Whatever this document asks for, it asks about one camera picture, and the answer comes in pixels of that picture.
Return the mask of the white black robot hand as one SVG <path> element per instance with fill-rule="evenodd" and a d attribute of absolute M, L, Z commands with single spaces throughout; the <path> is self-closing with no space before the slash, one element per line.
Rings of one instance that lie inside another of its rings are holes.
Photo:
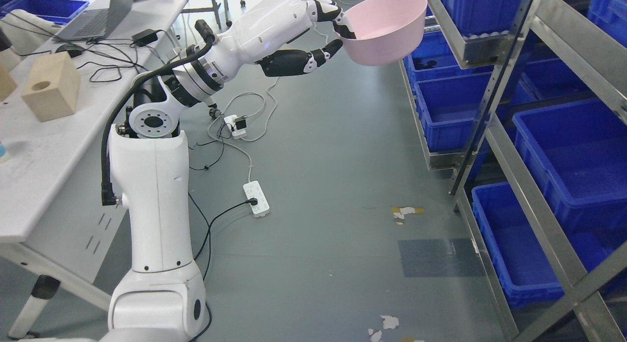
<path fill-rule="evenodd" d="M 338 38 L 312 51 L 282 49 L 321 22 L 332 23 Z M 309 74 L 338 52 L 344 38 L 355 39 L 355 30 L 333 0 L 262 0 L 218 36 L 203 65 L 219 82 L 235 78 L 246 64 L 260 65 L 268 77 Z"/>

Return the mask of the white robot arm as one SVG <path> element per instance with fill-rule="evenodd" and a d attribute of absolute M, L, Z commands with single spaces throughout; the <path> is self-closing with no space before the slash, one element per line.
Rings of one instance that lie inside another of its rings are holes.
<path fill-rule="evenodd" d="M 140 105 L 121 136 L 114 119 L 152 78 L 210 52 L 213 42 L 163 67 L 137 76 L 110 114 L 101 141 L 101 203 L 120 202 L 131 224 L 132 267 L 116 286 L 103 342 L 194 342 L 213 322 L 204 278 L 191 247 L 188 206 L 189 152 L 179 116 L 187 108 L 161 79 L 165 99 Z"/>

